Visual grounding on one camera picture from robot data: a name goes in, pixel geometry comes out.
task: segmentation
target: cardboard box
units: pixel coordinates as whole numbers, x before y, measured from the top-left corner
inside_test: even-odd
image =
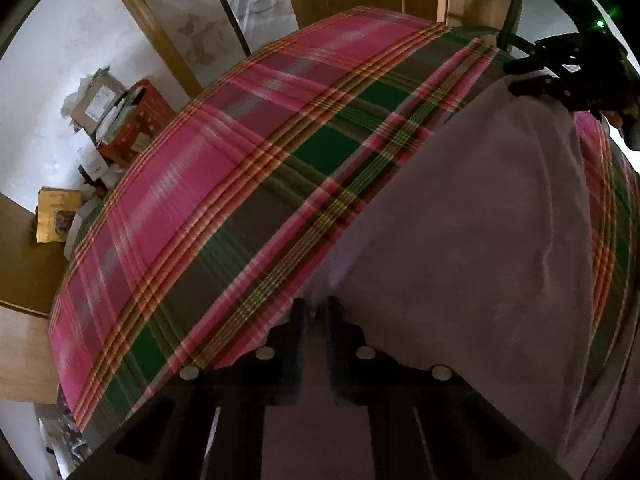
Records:
[[[511,0],[448,0],[447,25],[495,27],[499,30],[504,25],[510,5]]]
[[[121,168],[128,168],[176,115],[149,80],[138,81],[132,90],[136,88],[145,89],[140,102],[129,112],[115,138],[108,144],[98,145],[100,154]]]
[[[88,134],[94,133],[102,118],[126,90],[120,81],[109,74],[96,76],[71,112],[71,118]]]

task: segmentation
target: bolt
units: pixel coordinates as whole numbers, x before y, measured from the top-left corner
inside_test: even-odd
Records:
[[[269,359],[273,359],[276,355],[276,351],[270,346],[261,346],[255,351],[255,356],[260,359],[260,361],[268,361]]]
[[[370,346],[361,346],[356,350],[356,356],[363,360],[373,359],[376,356],[376,351]]]
[[[200,374],[197,366],[187,366],[180,370],[180,377],[185,381],[193,381]]]
[[[448,366],[437,365],[431,369],[431,377],[437,381],[448,381],[453,377],[453,371]]]

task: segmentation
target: label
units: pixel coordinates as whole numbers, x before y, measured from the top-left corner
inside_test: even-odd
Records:
[[[114,97],[116,97],[116,92],[111,90],[108,86],[101,86],[98,93],[93,99],[91,99],[91,102],[84,111],[84,114],[95,122],[98,122],[113,101]]]
[[[98,180],[109,169],[98,150],[95,149],[94,142],[84,130],[80,130],[71,137],[71,146],[91,180]]]

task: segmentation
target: white wall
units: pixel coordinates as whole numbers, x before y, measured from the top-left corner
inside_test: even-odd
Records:
[[[57,478],[47,460],[33,404],[0,399],[0,430],[33,480]]]
[[[522,0],[520,22],[516,28],[518,36],[533,43],[570,32],[578,32],[578,29],[554,0]]]
[[[189,101],[120,0],[38,4],[0,60],[1,193],[34,211],[42,186],[81,184],[60,107],[108,64],[127,86],[148,77],[177,110]]]

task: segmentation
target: yellow book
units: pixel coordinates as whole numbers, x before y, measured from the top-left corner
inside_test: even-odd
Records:
[[[68,189],[43,187],[38,193],[38,243],[64,242],[82,207],[82,193]]]

